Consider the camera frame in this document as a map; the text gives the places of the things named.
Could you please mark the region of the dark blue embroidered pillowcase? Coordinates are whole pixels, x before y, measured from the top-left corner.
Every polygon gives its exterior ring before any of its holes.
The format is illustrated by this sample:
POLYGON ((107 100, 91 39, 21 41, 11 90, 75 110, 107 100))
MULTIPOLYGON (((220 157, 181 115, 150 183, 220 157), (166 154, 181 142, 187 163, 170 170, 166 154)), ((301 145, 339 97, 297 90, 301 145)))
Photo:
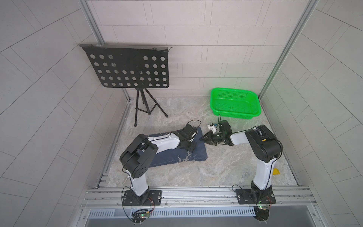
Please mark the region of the dark blue embroidered pillowcase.
POLYGON ((205 143, 199 139, 202 137, 202 130, 198 127, 197 135, 194 138, 196 147, 193 152, 183 148, 168 149, 155 155, 150 167, 163 166, 180 163, 184 161, 206 161, 208 158, 205 143))

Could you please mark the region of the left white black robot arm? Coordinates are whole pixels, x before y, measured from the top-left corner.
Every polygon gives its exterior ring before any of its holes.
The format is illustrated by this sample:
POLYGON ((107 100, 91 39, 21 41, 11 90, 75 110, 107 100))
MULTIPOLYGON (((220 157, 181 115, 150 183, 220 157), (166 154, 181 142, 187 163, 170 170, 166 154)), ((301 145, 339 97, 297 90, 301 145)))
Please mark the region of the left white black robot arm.
POLYGON ((180 130, 157 136, 139 134, 132 141, 121 154, 120 162, 130 177, 131 190, 136 197, 148 197, 149 186, 145 173, 151 166, 156 154, 176 148, 193 152, 196 147, 196 142, 193 140, 197 133, 197 127, 186 124, 180 130))

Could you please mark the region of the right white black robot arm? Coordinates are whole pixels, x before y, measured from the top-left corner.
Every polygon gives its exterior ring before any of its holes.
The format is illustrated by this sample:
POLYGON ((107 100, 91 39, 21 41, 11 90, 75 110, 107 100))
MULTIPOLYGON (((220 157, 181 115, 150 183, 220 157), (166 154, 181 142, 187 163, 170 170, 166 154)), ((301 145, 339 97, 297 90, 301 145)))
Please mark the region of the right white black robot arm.
POLYGON ((240 145, 249 144, 258 159, 256 174, 251 182, 251 195, 254 200, 260 199, 272 190, 272 175, 275 163, 280 159, 283 145, 265 125, 257 125, 251 129, 232 132, 228 121, 223 120, 217 125, 210 125, 209 132, 200 141, 208 145, 240 145))

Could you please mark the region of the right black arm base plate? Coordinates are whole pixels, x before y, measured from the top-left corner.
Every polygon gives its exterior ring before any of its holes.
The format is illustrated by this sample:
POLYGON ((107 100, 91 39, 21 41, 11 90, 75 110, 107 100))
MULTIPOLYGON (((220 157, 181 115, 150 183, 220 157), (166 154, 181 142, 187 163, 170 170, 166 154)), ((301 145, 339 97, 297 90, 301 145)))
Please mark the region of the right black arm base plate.
POLYGON ((259 189, 236 189, 238 204, 257 205, 257 204, 276 204, 276 199, 271 188, 260 191, 259 189))

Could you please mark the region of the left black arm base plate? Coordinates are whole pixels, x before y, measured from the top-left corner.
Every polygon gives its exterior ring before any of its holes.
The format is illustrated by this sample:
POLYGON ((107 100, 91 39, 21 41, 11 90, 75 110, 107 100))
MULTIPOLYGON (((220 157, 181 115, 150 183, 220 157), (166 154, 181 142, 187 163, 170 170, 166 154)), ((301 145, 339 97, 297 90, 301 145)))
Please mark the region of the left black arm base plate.
POLYGON ((159 206, 161 204, 162 190, 147 190, 137 196, 132 190, 127 190, 122 196, 123 206, 159 206))

